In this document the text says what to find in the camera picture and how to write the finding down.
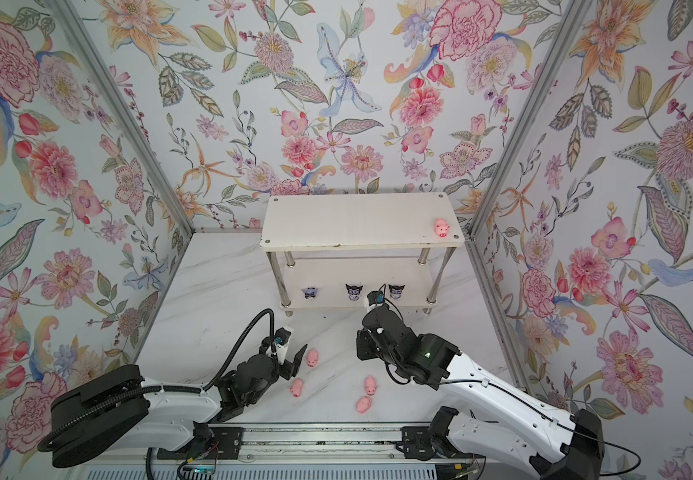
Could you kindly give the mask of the pink pig toy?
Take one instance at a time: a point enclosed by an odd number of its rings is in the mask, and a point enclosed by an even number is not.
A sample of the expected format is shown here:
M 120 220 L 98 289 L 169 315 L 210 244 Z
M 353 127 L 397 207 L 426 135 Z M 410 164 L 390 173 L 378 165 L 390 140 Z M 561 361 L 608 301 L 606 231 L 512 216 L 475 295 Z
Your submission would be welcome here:
M 364 380 L 364 392 L 369 397 L 374 396 L 377 392 L 376 380 L 371 375 L 368 375 Z
M 372 399 L 370 396 L 362 396 L 360 400 L 356 403 L 355 411 L 359 414 L 364 414 L 370 410 L 372 406 Z
M 302 393 L 304 393 L 304 382 L 300 378 L 296 378 L 292 386 L 290 386 L 290 393 L 294 398 L 300 398 Z
M 438 218 L 434 223 L 434 234 L 438 238 L 446 238 L 449 234 L 450 225 L 442 218 Z
M 306 364 L 308 364 L 308 367 L 314 368 L 318 366 L 318 361 L 320 361 L 318 350 L 312 349 L 308 351 L 308 355 L 306 355 Z

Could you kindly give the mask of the black purple figurine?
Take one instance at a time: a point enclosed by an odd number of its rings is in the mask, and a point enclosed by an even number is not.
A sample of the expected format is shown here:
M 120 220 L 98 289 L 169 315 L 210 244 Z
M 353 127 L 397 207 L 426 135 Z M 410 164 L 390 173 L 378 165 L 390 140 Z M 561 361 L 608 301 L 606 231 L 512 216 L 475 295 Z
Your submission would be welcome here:
M 403 284 L 389 284 L 389 298 L 392 300 L 400 300 L 402 298 L 405 286 Z
M 346 293 L 347 293 L 347 297 L 350 301 L 360 300 L 362 290 L 363 290 L 362 285 L 346 284 Z
M 304 294 L 305 300 L 312 300 L 318 297 L 320 290 L 317 287 L 306 287 L 304 290 L 302 290 L 302 293 Z

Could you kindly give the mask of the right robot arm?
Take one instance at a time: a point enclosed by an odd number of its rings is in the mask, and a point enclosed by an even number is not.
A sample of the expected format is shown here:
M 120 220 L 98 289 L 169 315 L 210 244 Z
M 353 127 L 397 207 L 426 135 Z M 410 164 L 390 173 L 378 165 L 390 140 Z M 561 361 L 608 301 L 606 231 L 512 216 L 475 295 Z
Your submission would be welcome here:
M 369 306 L 361 325 L 358 359 L 379 359 L 399 378 L 466 403 L 440 408 L 422 434 L 433 455 L 484 457 L 535 479 L 600 478 L 603 433 L 593 414 L 571 414 L 502 382 L 451 342 L 415 334 L 387 304 Z

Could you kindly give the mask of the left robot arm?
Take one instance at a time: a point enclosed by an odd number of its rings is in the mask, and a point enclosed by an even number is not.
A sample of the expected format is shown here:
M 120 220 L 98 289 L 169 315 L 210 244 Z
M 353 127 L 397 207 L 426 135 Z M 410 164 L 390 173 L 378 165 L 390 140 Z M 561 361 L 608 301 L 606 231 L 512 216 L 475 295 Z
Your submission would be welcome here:
M 166 384 L 145 378 L 136 365 L 120 367 L 52 402 L 50 432 L 38 451 L 52 454 L 55 468 L 69 468 L 112 449 L 206 447 L 212 424 L 240 416 L 276 381 L 298 375 L 306 348 L 290 360 L 286 353 L 278 345 L 222 374 L 216 399 L 206 386 Z

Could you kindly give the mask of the white two-tier shelf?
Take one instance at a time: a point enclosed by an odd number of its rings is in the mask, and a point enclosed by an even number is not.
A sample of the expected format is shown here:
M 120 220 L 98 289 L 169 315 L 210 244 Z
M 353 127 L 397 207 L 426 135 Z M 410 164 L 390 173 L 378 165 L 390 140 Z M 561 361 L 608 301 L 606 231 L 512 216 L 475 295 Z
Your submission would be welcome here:
M 446 238 L 434 234 L 442 218 Z M 276 196 L 270 199 L 260 249 L 266 254 L 286 315 L 302 310 L 358 309 L 368 292 L 405 286 L 392 300 L 404 309 L 430 312 L 444 268 L 465 236 L 447 194 L 394 193 Z M 346 284 L 362 285 L 350 301 Z M 302 290 L 317 287 L 305 300 Z

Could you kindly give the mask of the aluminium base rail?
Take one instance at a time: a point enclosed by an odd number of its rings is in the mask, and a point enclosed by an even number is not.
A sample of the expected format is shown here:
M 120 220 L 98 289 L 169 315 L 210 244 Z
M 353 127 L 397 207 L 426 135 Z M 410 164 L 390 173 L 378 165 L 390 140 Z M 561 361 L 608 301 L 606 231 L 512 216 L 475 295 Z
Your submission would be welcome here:
M 556 464 L 570 452 L 574 434 L 557 417 L 532 419 L 518 431 L 442 408 L 430 422 L 324 424 L 208 424 L 190 420 L 114 425 L 88 420 L 48 442 L 56 468 L 90 462 L 116 449 L 156 450 L 166 460 L 272 460 L 398 454 L 407 460 L 486 457 L 528 473 Z

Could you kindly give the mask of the aluminium corner post right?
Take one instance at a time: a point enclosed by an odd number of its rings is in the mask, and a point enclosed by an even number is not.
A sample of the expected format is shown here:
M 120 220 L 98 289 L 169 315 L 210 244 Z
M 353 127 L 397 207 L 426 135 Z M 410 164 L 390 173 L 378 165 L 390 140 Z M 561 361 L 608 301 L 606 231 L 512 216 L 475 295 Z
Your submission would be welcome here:
M 553 36 L 542 62 L 541 71 L 536 80 L 534 80 L 533 87 L 526 97 L 522 110 L 515 118 L 512 134 L 505 144 L 500 160 L 496 163 L 484 192 L 484 198 L 472 219 L 472 224 L 468 231 L 469 240 L 473 241 L 478 234 L 484 232 L 488 215 L 494 208 L 504 179 L 510 172 L 522 144 L 534 130 L 533 124 L 536 116 L 540 112 L 564 57 L 569 51 L 570 43 L 580 30 L 584 17 L 591 6 L 591 1 L 577 0 L 567 2 L 565 13 L 561 16 L 560 22 L 558 22 L 556 34 Z

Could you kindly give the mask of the aluminium corner post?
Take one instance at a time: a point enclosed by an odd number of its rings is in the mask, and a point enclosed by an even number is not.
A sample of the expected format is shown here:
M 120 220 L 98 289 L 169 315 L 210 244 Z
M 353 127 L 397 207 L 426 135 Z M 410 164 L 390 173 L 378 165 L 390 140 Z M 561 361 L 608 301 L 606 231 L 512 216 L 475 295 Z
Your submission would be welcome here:
M 468 231 L 469 240 L 473 241 L 478 234 L 484 232 L 488 215 L 494 208 L 504 179 L 510 172 L 522 144 L 534 130 L 533 124 L 536 116 L 540 112 L 564 57 L 569 51 L 570 43 L 580 30 L 584 17 L 591 6 L 591 1 L 577 0 L 567 2 L 565 13 L 561 16 L 560 22 L 558 22 L 556 34 L 553 36 L 542 62 L 541 71 L 536 80 L 534 80 L 533 87 L 526 97 L 522 110 L 515 118 L 512 134 L 505 144 L 500 160 L 496 163 L 484 192 L 484 198 L 472 219 L 472 224 Z
M 164 174 L 164 170 L 162 170 L 154 150 L 150 147 L 146 136 L 144 136 L 140 126 L 138 126 L 138 122 L 130 113 L 122 92 L 120 92 L 116 82 L 114 82 L 106 62 L 104 62 L 100 52 L 98 52 L 98 48 L 96 48 L 96 44 L 90 38 L 88 30 L 84 27 L 72 2 L 48 0 L 46 6 L 48 6 L 52 16 L 56 18 L 58 25 L 64 30 L 68 42 L 78 52 L 76 55 L 82 62 L 82 65 L 88 70 L 88 76 L 96 84 L 104 100 L 108 102 L 110 112 L 112 112 L 118 128 L 132 144 L 132 148 L 138 154 L 138 159 L 142 162 L 146 173 L 150 176 L 152 184 L 160 192 L 162 201 L 168 208 L 168 212 L 170 212 L 170 218 L 184 232 L 188 240 L 192 239 L 194 232 L 196 232 L 192 222 L 188 219 L 182 204 L 178 201 L 176 192 L 174 192 L 174 188 L 168 182 L 168 178 L 166 178 L 166 174 Z

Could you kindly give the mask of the aluminium corner post left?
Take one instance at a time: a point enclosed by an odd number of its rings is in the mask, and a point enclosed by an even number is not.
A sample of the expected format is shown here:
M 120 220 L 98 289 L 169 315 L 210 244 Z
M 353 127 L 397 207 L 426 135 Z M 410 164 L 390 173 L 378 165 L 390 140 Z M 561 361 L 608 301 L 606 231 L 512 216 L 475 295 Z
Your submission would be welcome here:
M 162 201 L 168 208 L 168 212 L 170 212 L 170 218 L 184 232 L 188 240 L 192 239 L 194 232 L 196 232 L 192 222 L 188 219 L 182 204 L 178 201 L 176 192 L 174 192 L 174 188 L 168 182 L 168 178 L 166 178 L 166 174 L 164 174 L 164 170 L 162 170 L 154 150 L 150 147 L 146 136 L 144 136 L 140 126 L 138 126 L 138 122 L 130 113 L 122 92 L 120 92 L 116 82 L 114 82 L 106 62 L 104 62 L 100 52 L 98 52 L 98 48 L 96 48 L 96 44 L 90 38 L 88 30 L 84 27 L 72 2 L 48 0 L 46 6 L 48 6 L 52 16 L 56 18 L 58 25 L 64 30 L 68 42 L 78 52 L 76 55 L 82 62 L 82 65 L 88 70 L 88 76 L 96 84 L 104 100 L 108 102 L 110 112 L 112 112 L 118 128 L 132 144 L 132 148 L 138 154 L 138 159 L 142 162 L 146 173 L 150 176 L 152 184 L 160 192 Z

